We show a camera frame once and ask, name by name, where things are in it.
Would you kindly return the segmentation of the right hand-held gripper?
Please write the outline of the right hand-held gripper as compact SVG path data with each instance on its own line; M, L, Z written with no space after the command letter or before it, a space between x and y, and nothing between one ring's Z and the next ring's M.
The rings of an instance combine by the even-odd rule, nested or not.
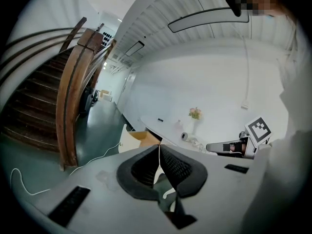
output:
M264 119L257 117L245 124L245 130L239 134L239 140L210 143L206 145L206 150L216 153L245 153L244 157L253 159L259 146L267 144L271 136L272 132Z

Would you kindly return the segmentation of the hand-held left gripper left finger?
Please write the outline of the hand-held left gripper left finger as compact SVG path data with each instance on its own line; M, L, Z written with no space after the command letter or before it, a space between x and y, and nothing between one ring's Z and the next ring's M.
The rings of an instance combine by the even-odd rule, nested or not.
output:
M49 233L56 234L174 234L176 227L156 201L135 199L117 181L121 163L146 148L93 160L76 170L63 182L39 196L28 213ZM75 189L89 193L66 227L49 214Z

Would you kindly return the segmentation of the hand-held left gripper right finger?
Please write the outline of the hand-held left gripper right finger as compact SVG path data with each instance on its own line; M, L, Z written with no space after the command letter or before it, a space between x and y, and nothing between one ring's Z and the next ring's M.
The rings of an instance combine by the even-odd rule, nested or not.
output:
M196 194L176 195L185 215L178 220L195 222L178 229L170 220L160 219L160 234L241 234L243 218L255 195L255 160L203 154L172 145L160 146L164 153L184 159L192 167L190 175L180 186L194 185L200 176L206 177Z

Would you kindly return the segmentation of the white hair dryer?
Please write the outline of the white hair dryer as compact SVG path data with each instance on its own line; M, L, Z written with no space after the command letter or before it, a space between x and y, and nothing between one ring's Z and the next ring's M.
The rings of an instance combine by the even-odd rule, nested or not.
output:
M192 147L194 147L195 149L197 149L198 151L202 153L206 152L206 149L204 148L204 145L201 143L201 141L198 140L196 136L190 133L183 132L181 134L181 140L191 144Z

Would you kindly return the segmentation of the wooden storage box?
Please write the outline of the wooden storage box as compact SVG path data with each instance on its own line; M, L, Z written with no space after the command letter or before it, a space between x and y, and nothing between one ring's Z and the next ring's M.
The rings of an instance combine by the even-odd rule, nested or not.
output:
M124 124L118 145L118 152L124 153L126 151L137 149L140 147L159 145L160 143L161 141L159 141L150 132L129 132L127 131L127 125Z

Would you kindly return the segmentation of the pink flower bouquet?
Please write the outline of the pink flower bouquet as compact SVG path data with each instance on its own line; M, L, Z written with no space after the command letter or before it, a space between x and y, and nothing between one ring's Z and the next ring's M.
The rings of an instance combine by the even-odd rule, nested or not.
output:
M188 116L190 116L193 119L200 120L202 118L202 111L197 107L191 108L189 110Z

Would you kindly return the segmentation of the person's grey hoodie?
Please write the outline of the person's grey hoodie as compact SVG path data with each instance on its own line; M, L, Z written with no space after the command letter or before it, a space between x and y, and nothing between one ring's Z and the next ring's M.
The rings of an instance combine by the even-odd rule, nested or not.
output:
M283 139L270 146L260 188L244 217L243 234L297 234L311 219L312 205L312 43L300 21L290 59L281 69L280 95L289 123Z

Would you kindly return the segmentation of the black bag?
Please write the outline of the black bag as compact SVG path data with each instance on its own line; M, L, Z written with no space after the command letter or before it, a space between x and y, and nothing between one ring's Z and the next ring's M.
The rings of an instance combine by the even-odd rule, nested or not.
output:
M91 86L86 86L80 98L78 113L80 117L86 117L93 104L98 101L98 91Z

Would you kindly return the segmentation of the white door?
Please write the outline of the white door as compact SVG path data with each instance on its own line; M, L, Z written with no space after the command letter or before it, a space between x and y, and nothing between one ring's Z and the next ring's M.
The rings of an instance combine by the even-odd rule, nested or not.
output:
M129 93L131 90L131 87L134 83L134 80L136 78L137 72L136 70L132 69L124 83L124 86L122 88L118 103L117 103L117 108L120 111L121 114L124 112L124 108L126 106L126 103L128 101Z

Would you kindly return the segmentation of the cardboard boxes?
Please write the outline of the cardboard boxes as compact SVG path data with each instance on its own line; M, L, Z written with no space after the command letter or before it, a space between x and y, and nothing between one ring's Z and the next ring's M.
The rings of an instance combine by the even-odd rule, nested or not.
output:
M101 90L99 94L99 100L112 101L112 92L107 90Z

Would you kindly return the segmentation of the dark wooden staircase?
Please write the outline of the dark wooden staircase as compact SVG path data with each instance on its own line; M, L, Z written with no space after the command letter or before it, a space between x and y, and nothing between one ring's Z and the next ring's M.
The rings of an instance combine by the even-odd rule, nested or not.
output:
M76 121L86 86L98 76L116 41L104 47L99 28L54 28L20 37L5 46L24 47L0 63L0 87L18 71L25 75L0 106L0 133L44 151L59 154L60 169L78 165Z

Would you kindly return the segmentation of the long black-framed ceiling light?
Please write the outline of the long black-framed ceiling light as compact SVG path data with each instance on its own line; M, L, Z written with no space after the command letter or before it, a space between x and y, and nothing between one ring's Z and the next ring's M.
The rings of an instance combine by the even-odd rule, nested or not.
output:
M168 24L168 28L173 33L177 33L189 28L224 22L248 23L249 15L243 11L240 16L236 16L229 7L215 8L189 14L176 19Z
M138 41L125 52L125 55L130 57L131 55L136 53L138 50L142 49L144 46L145 44L143 42Z

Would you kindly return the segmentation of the black dotted wall panel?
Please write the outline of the black dotted wall panel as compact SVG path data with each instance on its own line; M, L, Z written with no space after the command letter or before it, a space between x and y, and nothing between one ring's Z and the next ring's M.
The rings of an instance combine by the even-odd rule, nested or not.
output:
M109 45L109 43L112 41L112 39L114 38L113 35L107 33L107 32L103 32L103 41L102 41L102 45L104 47L106 47L107 45Z

